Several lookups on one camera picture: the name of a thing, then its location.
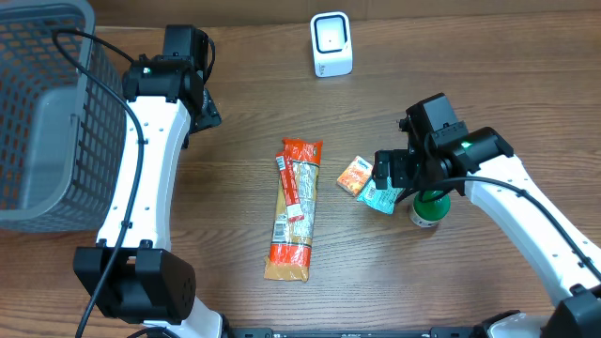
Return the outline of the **teal snack packet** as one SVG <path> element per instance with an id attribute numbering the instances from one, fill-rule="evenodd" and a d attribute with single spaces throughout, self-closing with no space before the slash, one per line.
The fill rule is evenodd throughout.
<path id="1" fill-rule="evenodd" d="M 373 179 L 370 179 L 357 197 L 358 202 L 365 203 L 368 207 L 392 215 L 396 200 L 403 192 L 402 188 L 394 188 L 391 181 L 385 190 L 379 190 Z"/>

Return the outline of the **small orange box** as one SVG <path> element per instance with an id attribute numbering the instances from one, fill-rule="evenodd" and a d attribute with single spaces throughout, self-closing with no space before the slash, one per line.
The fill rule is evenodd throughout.
<path id="1" fill-rule="evenodd" d="M 373 165 L 356 156 L 345 171 L 337 178 L 337 185 L 353 196 L 358 196 L 372 175 Z"/>

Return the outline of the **green lid white jar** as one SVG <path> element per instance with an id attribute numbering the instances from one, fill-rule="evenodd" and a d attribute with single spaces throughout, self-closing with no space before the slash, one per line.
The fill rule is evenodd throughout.
<path id="1" fill-rule="evenodd" d="M 447 192 L 426 191 L 416 195 L 408 209 L 409 219 L 420 227 L 435 227 L 448 214 L 451 200 Z"/>

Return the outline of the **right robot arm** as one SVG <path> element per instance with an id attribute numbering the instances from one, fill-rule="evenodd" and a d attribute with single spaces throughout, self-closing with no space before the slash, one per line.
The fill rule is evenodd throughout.
<path id="1" fill-rule="evenodd" d="M 456 191 L 479 207 L 513 242 L 541 280 L 550 316 L 508 311 L 448 337 L 597 337 L 600 249 L 544 195 L 513 148 L 492 128 L 468 131 L 438 93 L 407 109 L 399 129 L 404 149 L 379 150 L 372 179 L 423 202 Z"/>

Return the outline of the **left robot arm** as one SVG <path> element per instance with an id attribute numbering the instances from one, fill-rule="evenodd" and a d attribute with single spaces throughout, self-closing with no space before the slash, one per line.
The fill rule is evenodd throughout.
<path id="1" fill-rule="evenodd" d="M 215 45 L 192 25 L 166 27 L 162 53 L 130 61 L 117 94 L 126 114 L 116 188 L 92 247 L 76 250 L 73 269 L 90 295 L 76 334 L 93 309 L 141 324 L 138 336 L 225 337 L 223 315 L 195 295 L 193 267 L 171 252 L 170 211 L 182 149 L 191 134 L 222 118 L 206 88 Z"/>

